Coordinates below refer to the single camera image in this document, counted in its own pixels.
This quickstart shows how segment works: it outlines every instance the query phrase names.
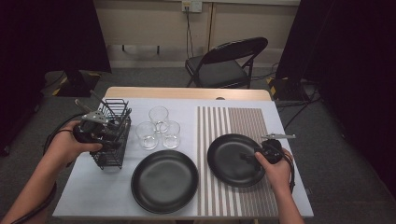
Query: wall socket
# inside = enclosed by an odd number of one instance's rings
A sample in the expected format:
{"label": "wall socket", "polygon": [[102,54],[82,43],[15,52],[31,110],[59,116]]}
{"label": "wall socket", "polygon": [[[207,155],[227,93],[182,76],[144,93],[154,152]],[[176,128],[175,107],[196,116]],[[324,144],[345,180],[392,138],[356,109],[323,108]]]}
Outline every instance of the wall socket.
{"label": "wall socket", "polygon": [[186,7],[189,12],[202,12],[202,1],[181,1],[181,11],[186,11]]}

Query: person's right hand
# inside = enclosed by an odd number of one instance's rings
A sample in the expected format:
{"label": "person's right hand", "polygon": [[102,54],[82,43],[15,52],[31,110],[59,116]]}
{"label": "person's right hand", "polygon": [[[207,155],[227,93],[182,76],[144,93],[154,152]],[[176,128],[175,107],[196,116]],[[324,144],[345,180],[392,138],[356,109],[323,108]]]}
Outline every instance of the person's right hand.
{"label": "person's right hand", "polygon": [[[290,152],[285,148],[282,149],[285,154],[289,156],[291,162],[293,162],[293,157]],[[271,164],[260,152],[256,152],[254,155],[265,169],[265,173],[272,185],[273,191],[275,193],[283,192],[284,190],[288,190],[290,192],[290,166],[285,159],[282,159],[276,164]]]}

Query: chair backrest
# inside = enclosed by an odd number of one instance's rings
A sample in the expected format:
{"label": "chair backrest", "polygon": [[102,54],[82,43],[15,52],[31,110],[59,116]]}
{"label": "chair backrest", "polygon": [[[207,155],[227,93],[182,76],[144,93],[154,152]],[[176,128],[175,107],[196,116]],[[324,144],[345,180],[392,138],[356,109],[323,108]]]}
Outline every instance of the chair backrest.
{"label": "chair backrest", "polygon": [[254,37],[250,39],[237,40],[222,44],[210,50],[200,62],[202,64],[222,63],[251,56],[254,59],[268,45],[268,40],[264,37]]}

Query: white tabletop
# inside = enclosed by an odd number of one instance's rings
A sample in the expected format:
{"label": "white tabletop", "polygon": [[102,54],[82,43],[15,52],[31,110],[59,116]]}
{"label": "white tabletop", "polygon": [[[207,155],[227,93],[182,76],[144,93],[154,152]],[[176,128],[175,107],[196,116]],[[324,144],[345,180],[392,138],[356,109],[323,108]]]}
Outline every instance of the white tabletop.
{"label": "white tabletop", "polygon": [[[153,150],[144,150],[136,141],[135,127],[142,121],[149,120],[148,112],[156,105],[163,105],[169,110],[169,119],[179,122],[181,142],[176,150],[197,162],[196,116],[198,106],[259,108],[265,120],[268,133],[284,133],[274,102],[264,101],[221,101],[221,100],[186,100],[127,98],[132,108],[132,127],[129,133],[122,169],[105,167],[101,170],[89,153],[81,154],[76,160],[73,171],[64,188],[64,192],[53,213],[55,217],[65,219],[208,219],[208,218],[271,218],[276,213],[260,216],[240,216],[233,214],[198,214],[197,194],[189,204],[172,214],[156,215],[141,208],[131,192],[131,177],[134,168],[147,155],[164,150],[158,145]],[[287,140],[280,140],[282,147],[290,150]],[[295,167],[296,186],[293,198],[303,217],[312,217],[313,211],[308,201],[304,185],[297,166]]]}

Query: chair seat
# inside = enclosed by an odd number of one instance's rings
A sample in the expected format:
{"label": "chair seat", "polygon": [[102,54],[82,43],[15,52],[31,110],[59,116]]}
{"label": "chair seat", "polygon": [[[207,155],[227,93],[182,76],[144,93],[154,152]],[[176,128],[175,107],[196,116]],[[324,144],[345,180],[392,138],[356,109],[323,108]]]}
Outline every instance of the chair seat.
{"label": "chair seat", "polygon": [[[186,61],[188,69],[195,72],[203,56],[192,57]],[[246,86],[248,74],[235,61],[203,64],[199,70],[199,79],[203,88],[230,88]]]}

